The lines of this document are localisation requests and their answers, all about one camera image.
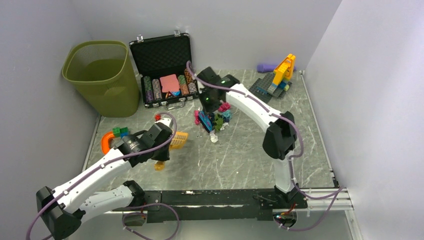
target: gray floor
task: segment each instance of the gray floor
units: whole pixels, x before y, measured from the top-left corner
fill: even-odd
[[[217,70],[221,77],[232,74],[246,88],[264,74],[254,70]],[[296,72],[287,94],[273,98],[269,105],[294,115],[304,140],[305,151],[294,161],[294,171],[299,185],[307,187],[333,187],[329,165],[320,140],[314,116],[300,75]],[[139,164],[126,174],[116,177],[101,188],[108,191],[126,180],[135,180],[144,190],[210,190],[256,189],[274,186],[272,159],[262,149],[264,133],[246,114],[232,108],[233,118],[229,126],[217,135],[212,143],[205,130],[194,124],[193,112],[201,107],[198,99],[186,106],[170,111],[175,116],[178,131],[189,133],[182,149],[172,150],[170,160],[163,171],[154,170],[154,161]],[[154,123],[154,115],[164,107],[146,109],[142,104],[136,114],[126,118],[102,117],[94,139],[87,167],[99,160],[102,136],[114,127],[128,127],[130,132],[148,130]]]

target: toy pile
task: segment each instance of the toy pile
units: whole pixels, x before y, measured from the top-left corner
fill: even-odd
[[[196,125],[202,124],[203,128],[209,133],[210,141],[212,143],[218,142],[217,132],[225,129],[229,125],[231,114],[231,105],[228,102],[223,102],[219,109],[208,115],[204,111],[194,111],[194,123]]]

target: gray marble surface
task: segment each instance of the gray marble surface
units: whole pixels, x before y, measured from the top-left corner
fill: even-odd
[[[216,70],[221,77],[232,74],[248,89],[264,74],[255,70]],[[269,105],[281,112],[290,111],[304,140],[304,154],[294,160],[294,171],[299,185],[333,187],[330,168],[320,140],[314,116],[300,75],[296,72],[292,85],[282,98],[273,98]],[[144,190],[211,190],[257,189],[274,187],[272,159],[262,149],[264,133],[246,114],[232,107],[233,117],[225,130],[217,133],[218,142],[212,143],[207,132],[194,124],[193,112],[201,108],[198,99],[188,101],[183,108],[169,112],[177,119],[178,131],[189,133],[182,149],[170,152],[165,169],[155,171],[155,161],[139,164],[105,184],[101,191],[109,191],[126,180],[135,180]],[[148,130],[154,115],[164,112],[163,106],[146,109],[140,103],[138,111],[125,118],[102,117],[95,135],[87,167],[99,160],[103,153],[102,136],[114,127],[128,127],[131,133]]]

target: open case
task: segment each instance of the open case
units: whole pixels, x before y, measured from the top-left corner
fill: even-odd
[[[180,33],[180,31],[176,30],[174,35],[149,39],[143,39],[142,35],[138,35],[137,40],[129,43],[129,48],[134,57],[138,72],[142,75],[140,79],[141,95],[146,108],[164,106],[166,109],[170,110],[183,107],[186,101],[199,98],[199,87],[197,82],[193,79],[191,79],[191,83],[194,84],[189,85],[189,88],[187,88],[189,89],[189,94],[187,94],[186,90],[185,94],[183,94],[183,87],[180,83],[181,89],[179,94],[177,94],[177,92],[173,92],[175,94],[171,94],[171,92],[162,92],[163,82],[160,78],[169,75],[176,75],[176,77],[181,75],[184,76],[186,63],[192,60],[190,35],[188,33]],[[153,100],[148,92],[151,86],[146,84],[144,80],[146,76],[149,76],[152,82],[156,79],[159,80],[160,95],[157,91],[157,83],[156,86],[153,84],[153,88],[156,90]],[[189,80],[186,77],[184,78],[188,85]],[[169,107],[169,104],[175,103],[181,104],[179,106]]]

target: green basket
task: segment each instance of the green basket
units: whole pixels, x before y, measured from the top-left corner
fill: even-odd
[[[137,111],[140,91],[123,42],[79,44],[67,56],[62,75],[105,117],[128,117]]]

